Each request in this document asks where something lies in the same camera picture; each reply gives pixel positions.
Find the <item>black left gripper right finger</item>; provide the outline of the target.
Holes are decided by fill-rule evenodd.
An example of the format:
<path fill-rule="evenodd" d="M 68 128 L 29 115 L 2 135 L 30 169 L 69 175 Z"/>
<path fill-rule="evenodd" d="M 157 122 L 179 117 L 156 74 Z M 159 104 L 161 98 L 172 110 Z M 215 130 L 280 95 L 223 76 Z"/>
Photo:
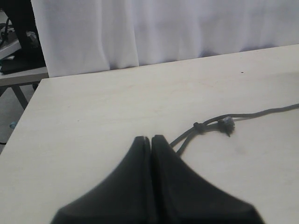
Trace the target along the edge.
<path fill-rule="evenodd" d="M 262 224 L 255 207 L 194 172 L 162 135 L 152 138 L 152 179 L 162 224 Z"/>

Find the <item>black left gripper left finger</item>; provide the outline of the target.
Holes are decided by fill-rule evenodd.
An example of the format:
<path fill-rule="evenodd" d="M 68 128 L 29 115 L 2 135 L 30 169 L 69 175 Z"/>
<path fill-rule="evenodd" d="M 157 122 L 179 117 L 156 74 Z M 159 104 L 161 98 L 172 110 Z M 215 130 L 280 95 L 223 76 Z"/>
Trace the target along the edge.
<path fill-rule="evenodd" d="M 154 224 L 150 141 L 135 137 L 115 170 L 95 188 L 59 209 L 53 224 Z"/>

